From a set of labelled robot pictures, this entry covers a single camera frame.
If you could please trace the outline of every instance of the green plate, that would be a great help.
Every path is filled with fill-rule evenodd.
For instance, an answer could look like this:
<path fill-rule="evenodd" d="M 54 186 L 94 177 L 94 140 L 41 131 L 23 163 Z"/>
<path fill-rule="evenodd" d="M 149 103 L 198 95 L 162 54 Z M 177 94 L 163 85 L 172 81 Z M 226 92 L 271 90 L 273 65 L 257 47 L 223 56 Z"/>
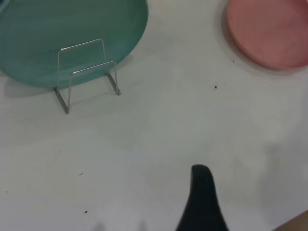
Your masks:
<path fill-rule="evenodd" d="M 107 61 L 121 62 L 146 28 L 146 0 L 0 0 L 0 69 L 20 82 L 57 85 L 61 48 L 103 39 Z M 101 43 L 61 53 L 61 87 L 70 73 L 104 63 Z M 73 85 L 103 75 L 84 72 Z"/>

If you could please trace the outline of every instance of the white surface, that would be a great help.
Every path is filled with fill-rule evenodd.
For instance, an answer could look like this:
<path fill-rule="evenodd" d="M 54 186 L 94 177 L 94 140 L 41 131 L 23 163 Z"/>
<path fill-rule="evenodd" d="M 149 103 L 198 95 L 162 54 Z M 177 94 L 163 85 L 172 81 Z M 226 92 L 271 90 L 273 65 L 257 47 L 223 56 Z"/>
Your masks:
<path fill-rule="evenodd" d="M 246 60 L 221 30 L 224 0 L 149 5 L 120 97 L 94 80 L 65 116 L 54 92 L 0 77 L 1 230 L 173 231 L 196 163 L 231 231 L 308 209 L 308 70 Z"/>

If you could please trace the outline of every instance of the metal stand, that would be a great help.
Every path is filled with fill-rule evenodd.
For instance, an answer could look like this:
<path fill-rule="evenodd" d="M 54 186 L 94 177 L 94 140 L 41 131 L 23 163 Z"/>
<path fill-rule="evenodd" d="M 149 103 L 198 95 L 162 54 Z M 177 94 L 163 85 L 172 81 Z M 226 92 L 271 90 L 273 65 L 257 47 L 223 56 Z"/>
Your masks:
<path fill-rule="evenodd" d="M 71 73 L 70 78 L 69 78 L 69 86 L 68 86 L 68 100 L 67 100 L 67 104 L 66 104 L 62 95 L 61 95 L 61 93 L 60 93 L 60 53 L 63 52 L 63 51 L 68 51 L 68 50 L 73 49 L 73 48 L 81 47 L 81 46 L 84 46 L 84 45 L 89 45 L 91 43 L 99 42 L 99 41 L 102 43 L 102 46 L 103 46 L 103 55 L 104 55 L 105 63 Z M 109 71 L 107 69 L 107 66 L 112 65 L 112 64 L 114 65 L 114 69 L 115 69 L 115 79 L 112 78 L 111 74 L 109 73 Z M 67 114 L 69 114 L 69 109 L 70 109 L 70 104 L 71 104 L 72 78 L 77 73 L 88 71 L 90 69 L 97 68 L 97 67 L 105 67 L 106 76 L 108 77 L 112 87 L 114 88 L 115 93 L 117 95 L 121 95 L 121 92 L 120 92 L 118 85 L 117 85 L 116 62 L 115 61 L 107 62 L 106 53 L 105 53 L 105 45 L 104 45 L 104 41 L 103 41 L 102 38 L 96 39 L 96 40 L 93 40 L 93 41 L 90 41 L 90 42 L 81 43 L 81 44 L 78 44 L 78 45 L 75 45 L 75 46 L 59 49 L 59 51 L 58 51 L 58 79 L 57 79 L 57 86 L 54 88 L 54 91 L 56 92 L 56 94 L 57 94 L 57 96 L 58 96 L 58 98 L 59 98 L 59 100 L 60 100 L 60 102 L 61 102 L 61 104 L 62 104 L 62 106 L 63 106 L 63 108 L 64 108 L 64 110 Z"/>

